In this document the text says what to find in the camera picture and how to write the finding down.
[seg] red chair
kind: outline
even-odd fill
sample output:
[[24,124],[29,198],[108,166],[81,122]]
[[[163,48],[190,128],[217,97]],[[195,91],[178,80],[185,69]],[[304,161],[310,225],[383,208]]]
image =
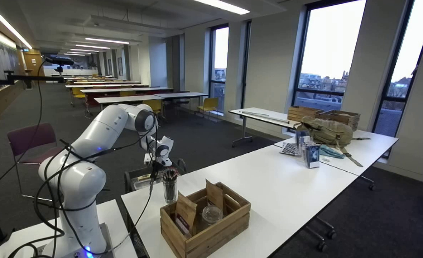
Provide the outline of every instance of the red chair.
[[[38,126],[38,131],[36,132],[34,139],[30,144],[31,138],[35,130],[36,130],[36,125],[10,131],[7,134],[9,144],[12,150],[12,157],[14,158],[14,162],[15,162],[15,157],[21,155],[22,153],[25,153],[29,149],[46,145],[46,144],[51,144],[51,143],[56,144],[55,147],[53,147],[52,149],[49,149],[48,151],[46,151],[45,153],[41,155],[38,155],[35,157],[23,158],[22,160],[19,160],[15,164],[15,171],[17,172],[17,180],[19,183],[20,194],[23,197],[28,197],[28,198],[34,198],[34,197],[30,195],[25,195],[23,193],[17,164],[37,165],[39,167],[39,165],[46,158],[52,157],[53,155],[59,153],[62,150],[62,148],[57,147],[56,134],[54,133],[54,129],[52,128],[51,124],[49,123],[40,124]],[[39,198],[39,199],[44,201],[50,201],[49,199],[44,199],[44,198]]]

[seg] jar lid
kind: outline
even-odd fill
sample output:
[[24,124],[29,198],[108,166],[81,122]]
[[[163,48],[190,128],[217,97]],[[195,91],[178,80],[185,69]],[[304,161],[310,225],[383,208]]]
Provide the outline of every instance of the jar lid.
[[208,205],[203,209],[202,218],[209,224],[215,224],[223,217],[222,211],[216,205]]

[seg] khaki backpack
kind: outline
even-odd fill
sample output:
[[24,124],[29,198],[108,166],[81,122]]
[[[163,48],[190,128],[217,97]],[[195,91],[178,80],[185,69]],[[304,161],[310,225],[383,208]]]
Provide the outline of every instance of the khaki backpack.
[[353,139],[353,130],[350,126],[336,121],[314,119],[305,116],[301,120],[297,131],[308,131],[317,142],[326,145],[344,146]]

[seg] wooden crate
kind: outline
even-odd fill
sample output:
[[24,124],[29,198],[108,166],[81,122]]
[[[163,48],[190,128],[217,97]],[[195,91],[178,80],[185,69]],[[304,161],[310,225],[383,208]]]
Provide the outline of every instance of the wooden crate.
[[358,113],[340,111],[340,110],[331,110],[328,112],[321,113],[319,115],[320,119],[337,121],[342,124],[347,124],[352,127],[353,131],[356,131],[357,124],[359,122],[359,117],[361,115]]
[[[229,187],[215,184],[223,190],[224,218],[218,223],[186,238],[174,222],[176,202],[160,208],[160,231],[177,258],[205,258],[248,228],[251,204]],[[197,204],[194,227],[201,220],[201,212],[207,206],[207,191],[202,189],[189,196]]]
[[292,106],[288,110],[288,119],[301,121],[304,116],[310,116],[316,119],[320,113],[323,113],[323,110],[306,106]]

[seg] blue cloth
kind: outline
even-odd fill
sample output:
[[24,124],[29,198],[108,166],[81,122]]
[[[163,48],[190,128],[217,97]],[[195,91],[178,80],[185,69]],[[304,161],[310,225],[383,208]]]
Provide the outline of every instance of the blue cloth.
[[328,147],[324,144],[319,147],[319,153],[321,155],[328,156],[328,157],[336,157],[340,159],[345,158],[344,154],[341,154],[337,152],[336,150],[334,150],[333,148]]

